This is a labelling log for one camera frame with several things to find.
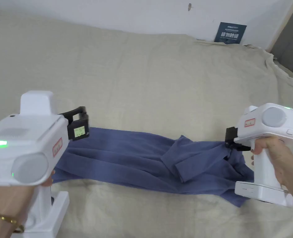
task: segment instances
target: bed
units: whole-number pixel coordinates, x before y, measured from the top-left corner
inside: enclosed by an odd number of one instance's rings
[[[0,11],[0,119],[20,95],[51,90],[60,112],[86,106],[94,127],[224,140],[245,107],[293,108],[293,77],[251,45],[142,35]],[[250,152],[245,152],[250,165]],[[78,180],[59,238],[293,237],[293,208]]]

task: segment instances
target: human hand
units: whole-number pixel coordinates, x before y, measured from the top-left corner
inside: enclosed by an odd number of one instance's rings
[[[53,184],[53,171],[42,186],[49,187]],[[19,224],[27,218],[27,210],[32,199],[35,186],[0,187],[0,214],[15,217]]]
[[[291,150],[278,137],[263,137],[255,141],[255,148],[252,152],[254,155],[259,155],[266,148],[269,150],[277,181],[285,185],[284,170],[287,165],[293,164]]]

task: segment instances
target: poster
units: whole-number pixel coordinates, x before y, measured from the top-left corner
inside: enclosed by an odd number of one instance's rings
[[[215,38],[215,42],[225,44],[240,44],[246,25],[221,22]]]

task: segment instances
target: red label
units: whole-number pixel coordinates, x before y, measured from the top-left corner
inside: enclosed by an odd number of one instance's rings
[[[53,147],[53,157],[55,157],[58,151],[63,147],[63,139],[60,138]]]
[[[244,127],[254,126],[254,124],[255,124],[255,118],[245,121]]]

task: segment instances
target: label sticker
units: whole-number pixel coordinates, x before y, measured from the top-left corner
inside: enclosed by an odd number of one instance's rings
[[[85,127],[82,126],[82,127],[76,128],[74,129],[74,132],[75,132],[75,137],[81,136],[85,134]]]
[[[63,139],[60,138],[53,147],[53,157],[55,157],[58,151],[63,147]]]
[[[244,127],[254,126],[254,124],[255,124],[255,118],[245,121]]]

